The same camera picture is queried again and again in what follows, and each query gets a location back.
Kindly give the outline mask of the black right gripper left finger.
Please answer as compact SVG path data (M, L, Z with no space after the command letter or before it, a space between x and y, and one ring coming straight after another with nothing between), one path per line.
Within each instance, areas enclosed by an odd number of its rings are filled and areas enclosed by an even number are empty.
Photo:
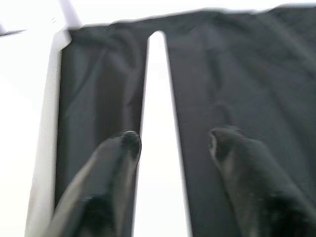
M46 237L131 237L141 148L135 131L102 142L60 198Z

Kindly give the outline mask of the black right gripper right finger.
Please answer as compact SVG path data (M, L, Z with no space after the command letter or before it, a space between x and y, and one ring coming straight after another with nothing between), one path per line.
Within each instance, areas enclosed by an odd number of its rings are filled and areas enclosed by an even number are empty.
M264 143L217 127L209 151L242 237L316 237L316 203Z

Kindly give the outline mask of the black table cloth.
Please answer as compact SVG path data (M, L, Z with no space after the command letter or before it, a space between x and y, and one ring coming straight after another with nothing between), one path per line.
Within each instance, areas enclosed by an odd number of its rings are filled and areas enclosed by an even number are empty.
M166 37L192 237L242 237L209 151L233 127L316 203L316 6L200 11L70 30L62 50L55 209L105 140L141 138L148 38Z

